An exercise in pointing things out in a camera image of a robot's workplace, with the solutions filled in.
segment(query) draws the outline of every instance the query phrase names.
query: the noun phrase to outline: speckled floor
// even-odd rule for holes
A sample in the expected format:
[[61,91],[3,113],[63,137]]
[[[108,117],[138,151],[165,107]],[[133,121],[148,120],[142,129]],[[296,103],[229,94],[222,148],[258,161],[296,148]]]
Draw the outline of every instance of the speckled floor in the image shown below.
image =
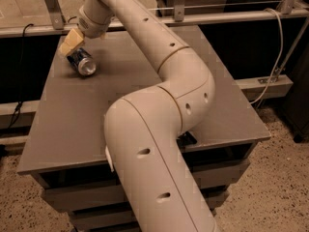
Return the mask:
[[[272,138],[254,149],[251,165],[229,187],[230,196],[215,218],[226,232],[309,231],[309,140],[295,144],[272,108],[259,114]],[[0,231],[70,232],[68,216],[42,201],[41,187],[15,173],[18,160],[1,159]]]

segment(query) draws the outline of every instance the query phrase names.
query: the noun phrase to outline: floor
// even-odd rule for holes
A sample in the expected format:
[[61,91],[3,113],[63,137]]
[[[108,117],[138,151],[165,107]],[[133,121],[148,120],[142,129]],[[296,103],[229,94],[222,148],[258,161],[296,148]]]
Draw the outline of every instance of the floor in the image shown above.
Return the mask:
[[[141,1],[147,8],[155,6],[155,0]],[[74,16],[82,2],[59,0],[65,18]],[[43,0],[0,0],[0,29],[30,22],[50,24]],[[275,109],[259,114],[272,138],[250,155],[250,167],[229,187],[230,196],[215,218],[226,232],[309,231],[309,140],[295,144]],[[0,161],[0,231],[71,231],[68,216],[42,201],[41,187],[15,173],[18,161],[19,156]]]

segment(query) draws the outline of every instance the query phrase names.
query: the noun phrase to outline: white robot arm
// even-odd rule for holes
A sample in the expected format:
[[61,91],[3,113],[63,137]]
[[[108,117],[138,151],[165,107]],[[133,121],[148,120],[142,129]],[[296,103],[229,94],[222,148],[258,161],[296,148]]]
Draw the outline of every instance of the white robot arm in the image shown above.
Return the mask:
[[218,232],[176,143],[205,118],[214,98],[208,67],[137,0],[87,0],[81,14],[79,28],[90,38],[102,35],[115,15],[162,79],[116,101],[104,121],[111,159],[142,231]]

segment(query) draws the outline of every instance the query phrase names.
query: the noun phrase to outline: screw hole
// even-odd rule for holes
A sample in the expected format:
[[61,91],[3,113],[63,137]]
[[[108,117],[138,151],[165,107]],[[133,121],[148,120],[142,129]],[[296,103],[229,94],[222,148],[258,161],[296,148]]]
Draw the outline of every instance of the screw hole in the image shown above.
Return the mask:
[[188,115],[191,115],[191,113],[192,113],[191,106],[187,103],[187,104],[185,105],[185,108],[186,108],[186,113],[187,113]]
[[171,193],[170,193],[170,192],[165,192],[165,193],[161,194],[161,195],[156,199],[156,202],[157,202],[157,203],[163,203],[163,202],[169,201],[170,197],[171,197]]
[[207,93],[204,93],[204,99],[205,99],[205,103],[209,102],[209,96]]
[[146,155],[148,155],[150,152],[151,152],[150,149],[143,149],[143,150],[140,150],[140,151],[137,153],[137,157],[138,157],[139,159],[142,159],[142,158],[144,158]]

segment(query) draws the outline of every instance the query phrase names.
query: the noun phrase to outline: white cable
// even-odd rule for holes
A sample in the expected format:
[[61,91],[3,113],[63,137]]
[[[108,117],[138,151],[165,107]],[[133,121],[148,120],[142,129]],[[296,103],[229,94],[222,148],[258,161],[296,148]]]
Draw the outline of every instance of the white cable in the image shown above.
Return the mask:
[[261,94],[256,100],[252,101],[250,104],[253,104],[253,103],[255,103],[255,102],[258,102],[258,101],[263,97],[263,95],[265,94],[265,92],[267,91],[267,88],[268,88],[268,86],[269,86],[269,84],[270,84],[270,82],[271,82],[271,79],[272,79],[273,74],[274,74],[274,71],[275,71],[275,69],[276,69],[276,67],[277,67],[277,65],[278,65],[278,62],[279,62],[279,59],[280,59],[280,57],[281,57],[282,50],[283,50],[283,32],[282,32],[282,24],[281,24],[281,19],[280,19],[279,13],[278,13],[277,11],[273,10],[273,9],[266,9],[266,11],[268,11],[268,12],[274,14],[274,15],[277,17],[278,25],[279,25],[279,32],[280,32],[280,44],[281,44],[281,45],[280,45],[280,51],[279,51],[277,60],[276,60],[274,66],[273,66],[273,68],[272,68],[270,77],[269,77],[269,79],[268,79],[268,81],[267,81],[267,86],[266,86],[265,89],[263,90],[262,94]]

